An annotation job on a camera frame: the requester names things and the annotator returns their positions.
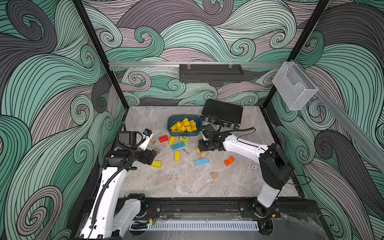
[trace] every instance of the swirl pattern wall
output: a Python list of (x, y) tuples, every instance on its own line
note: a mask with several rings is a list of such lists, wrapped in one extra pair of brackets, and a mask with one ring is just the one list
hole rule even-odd
[(0, 2), (0, 56), (1, 239), (68, 239), (124, 109), (72, 0)]
[[(383, 7), (330, 2), (297, 60), (384, 151)], [(303, 190), (334, 238), (383, 239), (384, 174), (322, 102), (290, 111), (276, 93), (267, 113), (296, 173), (312, 179)]]
[[(285, 61), (317, 0), (84, 0), (110, 61)], [(129, 105), (261, 105), (277, 69), (245, 83), (179, 83), (175, 68), (114, 68)]]

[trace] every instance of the red wooden block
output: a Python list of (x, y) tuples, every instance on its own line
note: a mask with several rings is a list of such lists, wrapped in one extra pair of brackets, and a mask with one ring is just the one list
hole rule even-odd
[(164, 135), (164, 136), (162, 136), (162, 137), (159, 137), (159, 141), (160, 141), (160, 142), (166, 142), (166, 141), (168, 141), (168, 135)]
[(227, 160), (224, 161), (224, 164), (226, 166), (228, 166), (229, 164), (233, 163), (235, 161), (235, 159), (231, 156), (230, 158), (228, 158)]

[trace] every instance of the black case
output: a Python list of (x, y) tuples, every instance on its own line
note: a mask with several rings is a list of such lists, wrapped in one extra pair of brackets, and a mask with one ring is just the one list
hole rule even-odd
[(222, 127), (238, 129), (240, 127), (242, 114), (242, 106), (209, 99), (205, 102), (201, 117), (203, 121), (217, 125), (217, 120), (208, 117), (215, 116), (221, 120)]

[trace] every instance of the wire mesh basket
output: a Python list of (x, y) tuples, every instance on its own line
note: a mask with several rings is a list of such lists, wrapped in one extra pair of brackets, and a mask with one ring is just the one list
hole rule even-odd
[(295, 62), (284, 62), (272, 80), (289, 110), (300, 110), (318, 91), (306, 71)]

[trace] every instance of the orange block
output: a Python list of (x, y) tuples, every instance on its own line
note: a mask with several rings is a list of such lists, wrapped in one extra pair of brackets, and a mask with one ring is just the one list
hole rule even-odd
[(224, 164), (226, 166), (228, 166), (229, 164), (233, 163), (235, 161), (235, 159), (231, 156), (230, 158), (228, 158), (227, 160), (224, 161)]

